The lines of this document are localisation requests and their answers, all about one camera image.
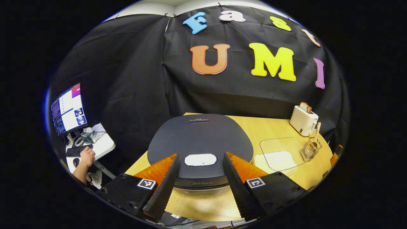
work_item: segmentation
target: blue letter f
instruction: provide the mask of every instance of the blue letter f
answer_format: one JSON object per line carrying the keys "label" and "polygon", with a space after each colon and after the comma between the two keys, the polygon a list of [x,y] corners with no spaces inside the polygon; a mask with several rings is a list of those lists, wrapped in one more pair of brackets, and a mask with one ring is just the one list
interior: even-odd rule
{"label": "blue letter f", "polygon": [[203,15],[205,15],[204,12],[198,12],[194,16],[186,19],[182,24],[187,24],[192,29],[192,34],[196,34],[208,26],[206,24],[200,24],[200,22],[206,22],[206,19],[204,17],[201,17]]}

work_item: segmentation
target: white button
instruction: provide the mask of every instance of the white button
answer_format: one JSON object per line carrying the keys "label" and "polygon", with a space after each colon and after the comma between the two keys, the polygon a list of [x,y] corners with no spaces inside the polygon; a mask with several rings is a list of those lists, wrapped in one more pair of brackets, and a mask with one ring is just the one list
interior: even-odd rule
{"label": "white button", "polygon": [[184,162],[188,166],[207,166],[214,165],[218,159],[213,154],[190,154]]}

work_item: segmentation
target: bread slice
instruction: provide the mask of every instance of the bread slice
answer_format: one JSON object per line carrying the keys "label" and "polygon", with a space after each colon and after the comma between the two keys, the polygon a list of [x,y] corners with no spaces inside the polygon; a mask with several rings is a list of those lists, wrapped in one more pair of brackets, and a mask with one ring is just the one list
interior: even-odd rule
{"label": "bread slice", "polygon": [[312,107],[308,106],[308,104],[306,102],[301,102],[300,109],[310,114]]}
{"label": "bread slice", "polygon": [[308,104],[306,102],[301,102],[300,103],[300,109],[307,112],[308,110]]}

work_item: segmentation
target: monitor screen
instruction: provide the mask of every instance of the monitor screen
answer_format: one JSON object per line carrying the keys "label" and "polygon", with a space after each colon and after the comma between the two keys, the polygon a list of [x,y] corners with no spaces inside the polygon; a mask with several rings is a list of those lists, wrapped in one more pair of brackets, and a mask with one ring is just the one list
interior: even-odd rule
{"label": "monitor screen", "polygon": [[58,135],[86,125],[81,100],[81,84],[71,87],[52,103],[51,115]]}

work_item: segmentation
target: screw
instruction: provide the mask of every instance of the screw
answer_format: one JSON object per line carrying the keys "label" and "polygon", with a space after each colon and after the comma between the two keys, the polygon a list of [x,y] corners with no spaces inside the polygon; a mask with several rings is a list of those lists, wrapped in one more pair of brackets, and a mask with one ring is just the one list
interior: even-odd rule
{"label": "screw", "polygon": [[131,206],[134,209],[137,209],[137,207],[138,207],[137,204],[132,203],[132,202],[129,203],[129,206]]}

